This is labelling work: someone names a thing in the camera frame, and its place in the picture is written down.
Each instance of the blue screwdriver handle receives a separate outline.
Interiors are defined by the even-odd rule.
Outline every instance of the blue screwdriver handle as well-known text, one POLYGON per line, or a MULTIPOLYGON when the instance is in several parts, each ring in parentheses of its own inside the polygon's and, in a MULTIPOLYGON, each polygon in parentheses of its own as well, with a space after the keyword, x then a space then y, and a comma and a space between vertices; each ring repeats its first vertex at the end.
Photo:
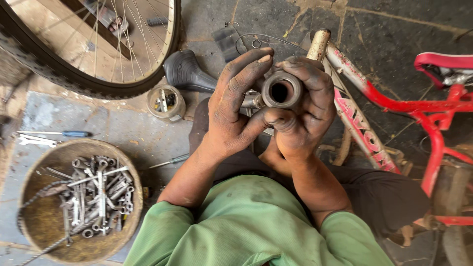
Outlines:
POLYGON ((170 163, 177 163, 177 162, 180 162, 180 161, 184 161, 184 160, 187 160, 189 158, 189 154, 184 154, 184 155, 181 155, 179 157, 176 157, 176 158, 172 158, 171 160, 169 160, 170 163))
POLYGON ((63 131, 62 135, 66 137, 87 138, 91 133, 87 131, 63 131))

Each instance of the bicycle wheel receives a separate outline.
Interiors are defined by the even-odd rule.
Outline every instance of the bicycle wheel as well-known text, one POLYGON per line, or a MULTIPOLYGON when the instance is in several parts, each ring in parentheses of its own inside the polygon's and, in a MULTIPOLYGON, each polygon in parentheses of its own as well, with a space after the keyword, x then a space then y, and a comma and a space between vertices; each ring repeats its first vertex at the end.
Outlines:
MULTIPOLYGON (((438 177, 433 194, 433 214, 471 216, 473 194, 467 187, 473 167, 462 162, 453 163, 455 166, 443 166, 438 177)), ((472 226, 447 227, 442 244, 452 266, 473 266, 472 226)))
POLYGON ((0 47, 66 89, 126 99, 164 76, 162 64, 177 48, 180 15, 180 0, 0 0, 0 47), (32 19, 43 13, 43 20, 32 19), (158 25, 147 18, 158 18, 158 25))

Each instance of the green shirt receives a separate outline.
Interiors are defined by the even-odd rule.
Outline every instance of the green shirt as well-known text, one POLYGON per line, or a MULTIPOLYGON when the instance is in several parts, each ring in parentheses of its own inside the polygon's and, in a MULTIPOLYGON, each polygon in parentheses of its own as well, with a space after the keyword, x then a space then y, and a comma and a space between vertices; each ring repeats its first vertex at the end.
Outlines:
POLYGON ((276 181, 238 176, 214 186, 197 219, 155 204, 124 265, 392 266, 356 215, 329 215, 317 231, 294 195, 276 181))

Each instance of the sleeve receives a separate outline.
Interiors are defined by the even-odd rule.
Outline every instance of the sleeve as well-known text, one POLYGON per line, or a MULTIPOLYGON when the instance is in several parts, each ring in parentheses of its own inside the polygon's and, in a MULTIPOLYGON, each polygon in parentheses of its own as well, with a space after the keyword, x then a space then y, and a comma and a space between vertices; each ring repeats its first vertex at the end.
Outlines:
POLYGON ((165 265, 179 240, 194 224, 187 208, 162 201, 153 205, 144 218, 124 266, 165 265))
POLYGON ((337 212, 322 223, 320 234, 329 252, 345 265, 393 266, 362 219, 349 212, 337 212))

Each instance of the bicycle tire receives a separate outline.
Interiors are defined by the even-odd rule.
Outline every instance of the bicycle tire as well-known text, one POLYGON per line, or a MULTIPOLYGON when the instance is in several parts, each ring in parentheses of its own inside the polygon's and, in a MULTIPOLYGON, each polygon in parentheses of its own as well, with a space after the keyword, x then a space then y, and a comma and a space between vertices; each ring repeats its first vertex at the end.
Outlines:
MULTIPOLYGON (((175 26, 164 60, 178 48, 181 0, 174 0, 174 3, 175 26)), ((46 46, 18 17, 6 0, 0 0, 0 48, 52 83, 98 99, 132 98, 153 88, 164 77, 162 64, 151 75, 134 83, 111 83, 87 75, 46 46)))
MULTIPOLYGON (((433 211, 437 215, 461 216, 466 185, 472 175, 471 166, 456 162, 460 167, 443 166, 432 195, 433 211)), ((451 225, 443 234, 442 245, 452 266, 473 266, 463 238, 463 226, 451 225)))

